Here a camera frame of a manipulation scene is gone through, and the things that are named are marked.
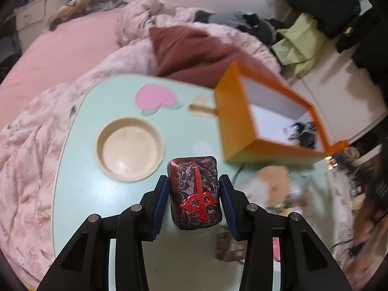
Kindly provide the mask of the brown answer card box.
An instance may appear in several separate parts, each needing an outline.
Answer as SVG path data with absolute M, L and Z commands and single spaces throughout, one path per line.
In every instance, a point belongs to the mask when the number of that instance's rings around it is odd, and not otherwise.
M 216 237 L 216 257 L 223 262 L 242 261 L 245 259 L 247 241 L 237 241 L 229 232 L 222 232 Z

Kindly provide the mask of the red patterned card box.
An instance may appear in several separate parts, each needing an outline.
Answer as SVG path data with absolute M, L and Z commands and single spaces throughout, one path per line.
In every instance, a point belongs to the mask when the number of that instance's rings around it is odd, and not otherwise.
M 172 219 L 184 231 L 222 220 L 217 161 L 213 156 L 175 158 L 168 163 Z

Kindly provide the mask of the orange cardboard box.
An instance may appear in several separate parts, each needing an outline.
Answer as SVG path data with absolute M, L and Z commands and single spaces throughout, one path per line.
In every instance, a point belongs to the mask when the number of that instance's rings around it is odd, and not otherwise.
M 348 141 L 331 144 L 311 103 L 276 76 L 232 62 L 214 90 L 224 159 L 230 163 L 310 165 L 343 152 Z M 290 140 L 294 123 L 316 126 L 314 148 Z

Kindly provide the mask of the tan plush toy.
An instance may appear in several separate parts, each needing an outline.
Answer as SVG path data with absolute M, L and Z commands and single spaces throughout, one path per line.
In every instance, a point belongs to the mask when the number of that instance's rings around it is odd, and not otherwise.
M 289 193 L 289 170 L 285 166 L 266 166 L 242 187 L 250 203 L 267 209 L 284 202 Z

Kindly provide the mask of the pink floral duvet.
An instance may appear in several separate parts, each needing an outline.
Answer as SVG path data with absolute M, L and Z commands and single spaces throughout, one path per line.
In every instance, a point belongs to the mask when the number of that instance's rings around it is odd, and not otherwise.
M 66 135 L 86 93 L 111 76 L 156 76 L 152 28 L 186 26 L 245 52 L 280 80 L 280 65 L 261 41 L 219 24 L 194 22 L 194 8 L 136 0 L 118 21 L 120 48 L 75 81 L 47 89 L 1 130 L 1 249 L 23 283 L 37 287 L 53 263 L 51 214 L 55 176 Z

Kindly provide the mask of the light green garment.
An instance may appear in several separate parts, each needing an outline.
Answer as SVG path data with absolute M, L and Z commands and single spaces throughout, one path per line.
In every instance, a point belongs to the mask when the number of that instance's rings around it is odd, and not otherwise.
M 306 13 L 302 13 L 292 27 L 277 32 L 282 39 L 272 45 L 272 51 L 295 77 L 303 78 L 318 62 L 328 38 L 318 29 L 318 22 Z

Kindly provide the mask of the maroon pillow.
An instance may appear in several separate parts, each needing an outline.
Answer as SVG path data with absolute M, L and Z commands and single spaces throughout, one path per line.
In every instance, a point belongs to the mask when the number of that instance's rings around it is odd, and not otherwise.
M 255 70 L 264 66 L 207 33 L 186 26 L 152 28 L 149 37 L 158 61 L 156 76 L 215 88 L 234 61 Z

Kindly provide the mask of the dark clothes pile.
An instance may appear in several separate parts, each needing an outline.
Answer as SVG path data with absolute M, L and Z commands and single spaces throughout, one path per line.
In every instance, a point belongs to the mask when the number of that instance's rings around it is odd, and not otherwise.
M 287 25 L 279 20 L 263 19 L 251 12 L 209 13 L 199 10 L 195 13 L 194 22 L 229 26 L 256 37 L 266 46 L 279 41 L 277 31 L 287 28 Z

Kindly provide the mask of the hanging black jacket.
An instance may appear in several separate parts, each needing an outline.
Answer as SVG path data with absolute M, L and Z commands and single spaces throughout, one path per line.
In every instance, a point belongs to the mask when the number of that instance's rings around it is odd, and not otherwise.
M 337 38 L 342 53 L 352 47 L 358 68 L 378 82 L 387 74 L 387 0 L 286 0 L 311 15 L 330 40 Z

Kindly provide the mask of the patterned clothes heap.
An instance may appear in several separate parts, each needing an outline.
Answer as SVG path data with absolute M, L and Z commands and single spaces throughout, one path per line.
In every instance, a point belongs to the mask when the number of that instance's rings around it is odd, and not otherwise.
M 111 11 L 127 5 L 125 0 L 69 0 L 61 6 L 49 19 L 47 26 L 50 31 L 69 20 L 92 13 Z

